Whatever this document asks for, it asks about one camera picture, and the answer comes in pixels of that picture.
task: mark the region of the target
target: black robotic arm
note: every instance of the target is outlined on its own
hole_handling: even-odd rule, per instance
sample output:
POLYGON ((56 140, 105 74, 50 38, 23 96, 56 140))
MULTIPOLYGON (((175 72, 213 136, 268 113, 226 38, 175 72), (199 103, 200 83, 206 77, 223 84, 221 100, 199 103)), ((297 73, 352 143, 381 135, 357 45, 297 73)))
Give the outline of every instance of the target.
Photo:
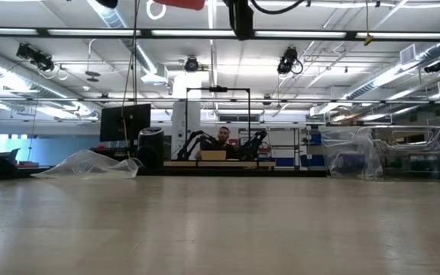
POLYGON ((184 143, 180 152, 177 154, 177 160, 189 160, 189 157, 191 156, 191 152, 193 152, 193 150, 195 150, 196 145, 198 145, 198 143, 202 141, 209 142, 210 144, 214 144, 217 142, 217 140, 214 137, 212 137, 209 134, 206 134, 204 131, 195 131, 191 133, 188 140, 184 143), (196 140, 194 145, 191 146, 190 149, 188 149, 189 145, 193 142, 195 138, 196 140))

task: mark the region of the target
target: red object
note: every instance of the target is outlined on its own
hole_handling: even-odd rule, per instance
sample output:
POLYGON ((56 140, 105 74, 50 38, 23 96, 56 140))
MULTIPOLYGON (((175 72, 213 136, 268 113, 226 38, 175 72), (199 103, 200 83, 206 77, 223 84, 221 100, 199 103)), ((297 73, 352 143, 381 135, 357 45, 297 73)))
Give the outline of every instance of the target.
POLYGON ((197 11, 201 11, 205 6, 205 0, 154 0, 154 2, 197 11))

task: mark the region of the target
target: pipe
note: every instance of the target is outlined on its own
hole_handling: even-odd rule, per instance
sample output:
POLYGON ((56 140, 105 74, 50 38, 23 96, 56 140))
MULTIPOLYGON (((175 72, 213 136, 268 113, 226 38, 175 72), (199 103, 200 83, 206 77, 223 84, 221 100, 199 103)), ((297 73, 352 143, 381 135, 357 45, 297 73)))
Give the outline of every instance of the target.
MULTIPOLYGON (((384 67, 378 73, 372 75, 369 80, 357 83, 348 89, 348 92, 341 97, 341 99, 355 99, 367 92, 374 91, 381 86, 394 81, 395 79, 401 77, 405 73, 411 72, 415 69, 423 68, 429 65, 432 61, 440 57, 440 43, 432 47, 425 48, 420 51, 420 54, 416 56, 416 61, 406 65, 400 65, 400 61, 397 60, 389 66, 384 67)), ((317 107, 312 107, 313 114, 320 115, 320 111, 328 112, 330 109, 327 105, 320 105, 317 107)))
MULTIPOLYGON (((39 76, 36 73, 31 72, 30 70, 25 69, 22 66, 17 66, 17 64, 7 60, 4 57, 0 56, 0 79, 2 81, 8 82, 5 84, 6 86, 26 86, 27 89, 31 89, 32 87, 37 87, 39 90, 38 98, 81 98, 82 96, 71 92, 68 89, 63 88, 62 86, 57 85, 56 83, 45 79, 39 76)), ((91 110, 101 110, 102 107, 91 102, 82 102, 82 104, 91 109, 91 110)))
MULTIPOLYGON (((128 28, 128 25, 123 20, 117 9, 106 8, 95 0, 87 0, 92 9, 99 15, 99 17, 105 22, 108 28, 128 28)), ((120 41, 135 54, 135 58, 141 66, 141 69, 146 73, 157 73, 156 66, 150 61, 150 58, 144 52, 140 44, 137 42, 134 44, 134 40, 131 38, 123 38, 120 41)))

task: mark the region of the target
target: ceiling beam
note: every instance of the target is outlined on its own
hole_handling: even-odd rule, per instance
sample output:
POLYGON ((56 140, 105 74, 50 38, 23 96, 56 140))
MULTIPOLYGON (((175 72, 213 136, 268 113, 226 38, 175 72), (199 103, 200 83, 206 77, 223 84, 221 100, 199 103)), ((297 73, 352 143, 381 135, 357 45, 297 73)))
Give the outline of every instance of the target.
MULTIPOLYGON (((10 102, 123 102, 123 99, 113 98, 113 99, 101 99, 101 98, 55 98, 55 99, 34 99, 34 98, 11 98, 11 97, 0 97, 0 101, 10 101, 10 102)), ((186 99, 126 99, 127 102, 185 102, 186 99)), ((248 99, 188 99, 188 102, 248 102, 248 99)), ((425 105, 425 104, 440 104, 440 100, 386 100, 386 99, 251 99, 251 103, 352 103, 352 104, 414 104, 414 105, 425 105)))
MULTIPOLYGON (((133 28, 48 28, 48 27, 0 27, 0 37, 72 38, 72 39, 120 39, 133 37, 133 28)), ((440 32, 392 32, 371 31, 373 41, 386 42, 440 42, 440 32)), ((208 39, 237 40, 229 29, 139 29, 139 39, 208 39)), ((253 30, 251 40, 329 40, 364 41, 366 31, 328 30, 253 30)))

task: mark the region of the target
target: ceiling duct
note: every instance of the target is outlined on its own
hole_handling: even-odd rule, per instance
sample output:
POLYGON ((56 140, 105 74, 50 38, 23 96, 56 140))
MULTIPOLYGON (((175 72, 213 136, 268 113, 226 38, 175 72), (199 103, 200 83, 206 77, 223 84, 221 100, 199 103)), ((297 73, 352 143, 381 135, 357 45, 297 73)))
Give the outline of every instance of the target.
MULTIPOLYGON (((36 89, 38 94, 34 97, 42 98, 80 98, 81 96, 57 85, 56 83, 32 73, 30 70, 0 56, 0 79, 4 85, 12 89, 36 89)), ((75 106, 85 106, 90 112, 100 112, 101 106, 91 102, 74 102, 75 106)))
MULTIPOLYGON (((128 28, 127 24, 123 20, 123 17, 120 15, 118 10, 112 8, 106 8, 96 0, 87 0, 89 5, 91 5, 92 9, 98 14, 98 16, 105 22, 108 28, 128 28)), ((146 84, 167 84, 167 75, 162 75, 160 72, 157 72, 157 68, 150 61, 150 58, 147 54, 142 50, 139 43, 134 44, 134 40, 132 38, 123 38, 120 41, 130 50, 132 53, 135 53, 135 58, 141 66, 141 69, 144 71, 145 75, 156 75, 157 77, 147 77, 142 79, 146 84)))
MULTIPOLYGON (((374 91, 375 89, 378 89, 381 86, 401 77, 405 73, 428 66, 439 57, 440 43, 433 45, 432 47, 424 48, 418 54, 416 54, 414 61, 408 62, 404 65, 401 64, 400 60, 391 63, 390 65, 381 69, 378 73, 372 75, 369 80, 351 86, 345 95, 341 97, 341 99, 355 99, 367 92, 374 91)), ((322 115, 336 108, 337 106, 338 104, 334 103, 331 105, 324 104, 317 107, 312 107, 310 109, 310 114, 322 115)))

